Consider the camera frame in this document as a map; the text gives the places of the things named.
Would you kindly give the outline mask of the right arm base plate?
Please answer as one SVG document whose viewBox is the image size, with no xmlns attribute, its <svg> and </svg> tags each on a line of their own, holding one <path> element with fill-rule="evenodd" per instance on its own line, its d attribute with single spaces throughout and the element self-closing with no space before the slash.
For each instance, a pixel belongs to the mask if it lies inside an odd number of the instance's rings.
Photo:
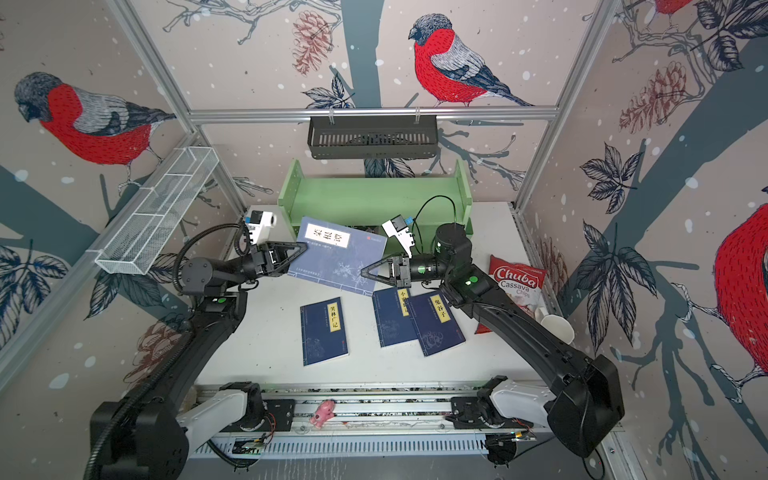
<svg viewBox="0 0 768 480">
<path fill-rule="evenodd" d="M 518 418 L 506 418 L 498 413 L 489 400 L 478 397 L 452 397 L 450 411 L 445 419 L 455 429 L 501 429 L 522 428 L 528 430 L 534 426 Z"/>
</svg>

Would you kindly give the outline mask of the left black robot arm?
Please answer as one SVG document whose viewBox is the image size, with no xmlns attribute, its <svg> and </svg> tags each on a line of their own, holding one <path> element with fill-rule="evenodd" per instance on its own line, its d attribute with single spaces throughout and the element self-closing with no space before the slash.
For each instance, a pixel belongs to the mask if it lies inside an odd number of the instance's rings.
<svg viewBox="0 0 768 480">
<path fill-rule="evenodd" d="M 187 259 L 195 243 L 217 230 L 195 235 L 178 252 L 173 285 L 195 302 L 186 329 L 148 377 L 93 413 L 84 478 L 176 479 L 191 453 L 238 422 L 265 426 L 266 438 L 273 438 L 278 422 L 254 382 L 230 382 L 188 412 L 179 409 L 213 354 L 242 323 L 249 291 L 263 277 L 285 274 L 308 245 L 267 241 L 250 244 L 231 260 Z"/>
</svg>

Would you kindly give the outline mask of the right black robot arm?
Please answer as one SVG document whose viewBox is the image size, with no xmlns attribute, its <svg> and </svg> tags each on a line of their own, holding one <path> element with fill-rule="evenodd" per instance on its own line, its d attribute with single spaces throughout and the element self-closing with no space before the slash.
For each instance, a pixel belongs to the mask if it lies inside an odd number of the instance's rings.
<svg viewBox="0 0 768 480">
<path fill-rule="evenodd" d="M 437 282 L 449 306 L 496 333 L 545 382 L 554 396 L 543 405 L 546 424 L 577 456 L 588 458 L 624 417 L 615 364 L 567 344 L 517 306 L 474 263 L 466 225 L 443 223 L 435 230 L 431 252 L 404 250 L 363 267 L 360 274 L 397 288 Z"/>
</svg>

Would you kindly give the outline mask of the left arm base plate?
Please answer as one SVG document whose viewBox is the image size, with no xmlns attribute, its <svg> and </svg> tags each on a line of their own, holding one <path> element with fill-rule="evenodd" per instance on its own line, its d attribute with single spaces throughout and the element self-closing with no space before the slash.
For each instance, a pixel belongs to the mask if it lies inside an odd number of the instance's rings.
<svg viewBox="0 0 768 480">
<path fill-rule="evenodd" d="M 224 427 L 222 433 L 289 432 L 292 429 L 296 401 L 293 399 L 264 400 L 262 415 L 247 414 L 244 418 Z"/>
</svg>

